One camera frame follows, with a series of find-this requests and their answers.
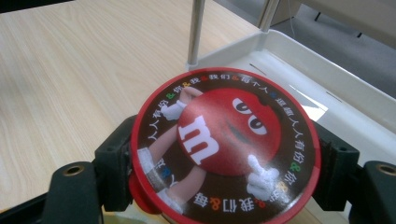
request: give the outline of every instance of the brass screw hole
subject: brass screw hole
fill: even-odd
[[[396,176],[396,169],[394,167],[391,167],[391,166],[388,166],[388,165],[385,165],[385,164],[378,164],[376,166],[376,168],[380,172],[382,172],[382,173],[384,173],[386,175],[395,175]]]
[[[84,171],[84,166],[82,165],[75,165],[72,167],[67,168],[64,171],[65,176],[72,176],[72,175],[78,175],[79,173]]]

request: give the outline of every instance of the table surface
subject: table surface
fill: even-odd
[[[192,1],[80,0],[0,14],[0,210],[49,188],[185,72]],[[200,54],[258,29],[206,1]],[[304,209],[292,222],[316,223]]]

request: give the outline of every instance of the metal rod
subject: metal rod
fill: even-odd
[[[263,32],[268,32],[271,26],[271,21],[275,15],[279,0],[266,0],[260,15],[258,27]]]
[[[187,63],[195,65],[198,62],[198,48],[201,36],[202,18],[204,16],[205,0],[194,0],[192,5],[189,56]]]

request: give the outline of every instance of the white tray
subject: white tray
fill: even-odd
[[[258,32],[187,68],[213,66],[244,69],[283,87],[312,120],[361,152],[360,165],[396,162],[396,101],[286,35]]]

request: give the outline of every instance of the character face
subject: character face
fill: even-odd
[[[248,155],[262,166],[280,144],[279,120],[247,91],[218,89],[192,100],[177,123],[177,140],[192,161],[219,175],[250,173]]]

